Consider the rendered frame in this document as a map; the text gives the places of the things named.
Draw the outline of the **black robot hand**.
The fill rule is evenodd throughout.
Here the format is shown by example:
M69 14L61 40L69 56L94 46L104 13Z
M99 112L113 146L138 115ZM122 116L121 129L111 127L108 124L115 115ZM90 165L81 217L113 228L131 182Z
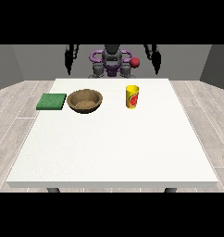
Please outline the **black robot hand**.
M77 54L75 52L73 52L73 51L66 51L65 52L65 67L68 71L68 74L70 74L73 61L76 58L77 58Z
M158 51L149 52L147 54L147 58L152 61L152 65L154 66L155 73L158 74L161 66L161 54Z

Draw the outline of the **small red ball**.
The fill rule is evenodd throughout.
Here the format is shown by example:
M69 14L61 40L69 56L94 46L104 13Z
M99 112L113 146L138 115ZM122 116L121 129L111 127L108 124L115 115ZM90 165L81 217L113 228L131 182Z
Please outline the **small red ball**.
M132 68L138 68L140 66L140 59L138 57L133 57L130 61Z

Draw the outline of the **yellow cup with melon print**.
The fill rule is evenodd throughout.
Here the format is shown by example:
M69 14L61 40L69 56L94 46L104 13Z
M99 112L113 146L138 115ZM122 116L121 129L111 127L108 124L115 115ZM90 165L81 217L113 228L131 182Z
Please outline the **yellow cup with melon print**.
M140 88L137 85L128 85L126 87L126 107L134 109L137 106Z

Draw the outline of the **brown wooden bowl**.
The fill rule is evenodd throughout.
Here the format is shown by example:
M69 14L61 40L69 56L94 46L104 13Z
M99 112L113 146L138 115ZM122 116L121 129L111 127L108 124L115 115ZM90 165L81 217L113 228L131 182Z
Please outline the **brown wooden bowl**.
M103 96L96 90L83 89L71 93L67 98L68 106L77 113L94 112L103 101Z

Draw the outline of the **green square pad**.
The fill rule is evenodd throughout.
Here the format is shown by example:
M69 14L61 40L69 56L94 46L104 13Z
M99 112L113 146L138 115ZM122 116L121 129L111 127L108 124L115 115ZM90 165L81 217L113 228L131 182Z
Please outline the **green square pad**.
M65 103L66 94L42 94L37 110L61 110Z

